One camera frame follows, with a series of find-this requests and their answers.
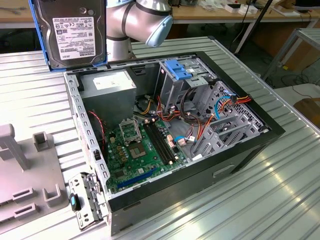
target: blue cable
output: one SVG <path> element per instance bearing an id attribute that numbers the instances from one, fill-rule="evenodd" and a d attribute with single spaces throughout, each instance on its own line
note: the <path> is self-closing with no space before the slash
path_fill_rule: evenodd
<path id="1" fill-rule="evenodd" d="M 216 101 L 216 103 L 215 103 L 215 105 L 214 105 L 214 113 L 215 113 L 216 118 L 217 118 L 218 120 L 220 119 L 220 116 L 219 116 L 219 113 L 218 113 L 218 103 L 219 103 L 219 101 L 220 101 L 221 99 L 230 99 L 230 97 L 229 97 L 229 96 L 222 96 L 222 97 L 220 97 L 220 98 Z"/>
<path id="2" fill-rule="evenodd" d="M 174 139 L 174 141 L 176 142 L 177 140 L 179 140 L 179 139 L 184 139 L 185 137 L 184 136 L 177 136 L 175 139 Z"/>

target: hard drive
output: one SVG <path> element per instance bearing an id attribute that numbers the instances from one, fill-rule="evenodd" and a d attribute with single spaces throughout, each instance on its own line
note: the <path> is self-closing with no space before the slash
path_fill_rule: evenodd
<path id="1" fill-rule="evenodd" d="M 51 70 L 106 62 L 106 0 L 29 0 Z"/>

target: aluminum table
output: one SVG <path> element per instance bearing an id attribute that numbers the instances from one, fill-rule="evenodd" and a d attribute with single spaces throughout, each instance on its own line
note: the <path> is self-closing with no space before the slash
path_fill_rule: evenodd
<path id="1" fill-rule="evenodd" d="M 80 232 L 69 205 L 13 229 L 0 239 L 315 239 L 320 236 L 319 130 L 286 104 L 221 44 L 207 37 L 174 39 L 161 47 L 133 44 L 139 58 L 205 51 L 286 133 L 245 169 L 113 237 L 106 224 Z M 66 187 L 89 171 L 73 123 L 64 78 L 50 73 L 43 55 L 0 55 L 1 123 L 17 140 L 46 131 L 54 137 Z"/>
<path id="2" fill-rule="evenodd" d="M 301 41 L 305 41 L 317 50 L 320 50 L 320 29 L 319 28 L 297 28 L 295 29 L 291 35 L 289 36 L 288 40 L 284 43 L 282 48 L 273 58 L 272 62 L 270 63 L 268 69 L 262 76 L 263 80 L 266 80 L 271 72 L 274 70 L 280 59 L 286 54 L 285 59 L 282 61 L 283 63 L 286 62 L 287 55 L 292 55 L 293 52 L 297 49 L 295 45 L 297 43 L 301 43 Z"/>

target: wooden workbench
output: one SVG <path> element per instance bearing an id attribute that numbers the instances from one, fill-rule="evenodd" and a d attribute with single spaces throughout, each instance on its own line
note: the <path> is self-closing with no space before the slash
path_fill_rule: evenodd
<path id="1" fill-rule="evenodd" d="M 26 7 L 26 10 L 20 10 L 21 14 L 16 15 L 9 11 L 0 10 L 0 28 L 5 28 L 4 24 L 13 24 L 16 23 L 17 26 L 23 23 L 32 23 L 33 18 L 31 15 L 31 11 L 29 8 L 28 0 L 0 0 L 0 7 L 3 8 L 18 8 L 18 7 Z M 252 15 L 248 14 L 245 18 L 246 22 L 253 22 L 259 16 L 260 12 Z M 310 13 L 303 13 L 301 17 L 308 21 L 310 19 L 319 19 L 320 14 L 316 11 L 312 11 Z M 243 20 L 243 15 L 239 13 L 230 13 L 224 9 L 216 9 L 213 11 L 207 11 L 200 6 L 180 6 L 173 7 L 173 19 L 175 24 L 192 24 L 192 23 L 210 23 L 212 21 L 215 22 L 241 22 Z M 263 22 L 295 22 L 301 21 L 300 16 L 294 17 L 286 17 L 281 15 L 280 13 L 269 10 L 264 18 Z"/>
<path id="2" fill-rule="evenodd" d="M 28 0 L 0 0 L 2 8 L 20 8 L 26 7 L 26 10 L 18 10 L 20 15 L 16 15 L 10 11 L 0 10 L 0 23 L 33 23 Z"/>

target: desk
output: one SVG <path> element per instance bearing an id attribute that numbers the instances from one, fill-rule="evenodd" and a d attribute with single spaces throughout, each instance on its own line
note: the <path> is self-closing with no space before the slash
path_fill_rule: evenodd
<path id="1" fill-rule="evenodd" d="M 286 131 L 243 170 L 112 239 L 319 239 L 319 130 L 281 99 L 220 43 L 207 37 L 166 40 L 150 48 L 133 43 L 138 58 L 205 51 Z M 16 138 L 53 135 L 66 188 L 88 172 L 71 117 L 64 78 L 49 72 L 41 51 L 0 55 L 0 110 L 14 116 Z M 104 222 L 80 232 L 71 206 L 0 236 L 4 240 L 102 240 Z"/>
<path id="2" fill-rule="evenodd" d="M 257 14 L 248 14 L 244 22 L 250 23 L 245 31 L 235 53 L 238 53 L 243 46 L 243 43 L 248 37 L 249 32 L 252 30 L 260 11 Z M 201 6 L 189 7 L 180 6 L 173 7 L 173 23 L 174 24 L 220 24 L 220 23 L 241 23 L 244 15 L 239 13 L 230 13 L 224 9 L 216 9 L 207 11 Z M 320 14 L 312 11 L 308 13 L 301 13 L 301 16 L 286 17 L 282 14 L 272 10 L 271 8 L 266 12 L 261 22 L 263 23 L 279 23 L 279 22 L 310 22 L 307 28 L 313 28 L 320 19 Z"/>

